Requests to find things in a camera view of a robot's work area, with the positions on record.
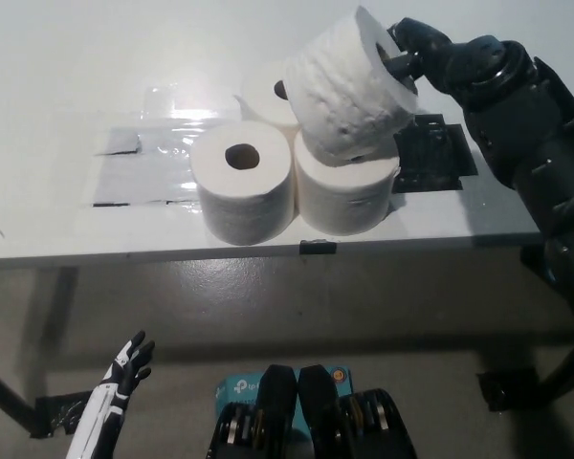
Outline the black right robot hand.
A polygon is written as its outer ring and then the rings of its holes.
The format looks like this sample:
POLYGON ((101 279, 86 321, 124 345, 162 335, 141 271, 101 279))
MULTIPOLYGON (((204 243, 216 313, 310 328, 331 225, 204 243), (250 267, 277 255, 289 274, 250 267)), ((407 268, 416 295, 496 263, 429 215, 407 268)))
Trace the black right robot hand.
POLYGON ((474 86, 494 78, 507 60, 507 46, 492 35, 457 43, 412 18, 402 19, 387 32, 401 52, 383 60, 389 74, 403 83, 424 77, 436 91, 458 104, 474 86))

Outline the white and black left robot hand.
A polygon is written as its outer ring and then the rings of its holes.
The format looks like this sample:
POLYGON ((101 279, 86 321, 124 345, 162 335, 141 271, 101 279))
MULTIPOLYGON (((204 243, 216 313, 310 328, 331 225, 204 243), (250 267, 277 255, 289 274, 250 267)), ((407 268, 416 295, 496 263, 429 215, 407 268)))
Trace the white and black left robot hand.
POLYGON ((151 374, 154 348, 155 342, 145 341, 140 331, 112 360, 83 410, 67 459, 113 457, 130 398, 151 374))

